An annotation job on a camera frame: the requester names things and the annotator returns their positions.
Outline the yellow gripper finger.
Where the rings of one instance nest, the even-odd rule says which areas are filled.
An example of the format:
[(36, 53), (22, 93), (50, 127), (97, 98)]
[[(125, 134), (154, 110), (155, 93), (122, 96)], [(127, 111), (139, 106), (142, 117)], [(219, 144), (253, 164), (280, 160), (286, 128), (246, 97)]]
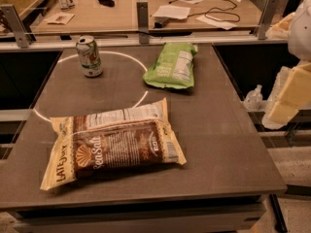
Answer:
[(311, 102), (311, 63), (303, 61), (287, 72), (267, 117), (281, 125), (287, 124), (300, 109)]

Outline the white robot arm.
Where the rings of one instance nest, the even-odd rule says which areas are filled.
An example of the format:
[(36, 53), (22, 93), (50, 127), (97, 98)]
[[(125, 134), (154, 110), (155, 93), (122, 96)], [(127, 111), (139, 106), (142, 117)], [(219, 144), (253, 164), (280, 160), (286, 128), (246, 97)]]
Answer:
[(287, 40), (289, 53), (299, 59), (293, 68), (281, 68), (267, 99), (261, 122), (279, 129), (311, 102), (311, 0), (270, 27), (266, 37)]

